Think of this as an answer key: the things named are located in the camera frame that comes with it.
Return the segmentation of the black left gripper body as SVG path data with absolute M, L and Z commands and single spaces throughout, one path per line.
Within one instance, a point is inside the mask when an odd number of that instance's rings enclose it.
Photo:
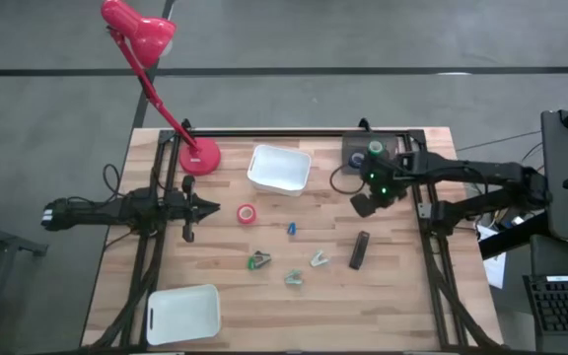
M 185 198 L 181 191 L 173 189 L 163 197 L 163 210 L 170 221 L 182 220 L 185 215 Z

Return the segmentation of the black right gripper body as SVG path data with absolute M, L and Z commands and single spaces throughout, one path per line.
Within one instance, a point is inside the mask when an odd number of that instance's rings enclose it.
M 368 185 L 371 197 L 376 200 L 402 199 L 407 195 L 406 187 L 394 179 L 394 169 L 387 171 L 368 170 L 366 158 L 360 167 L 361 180 Z

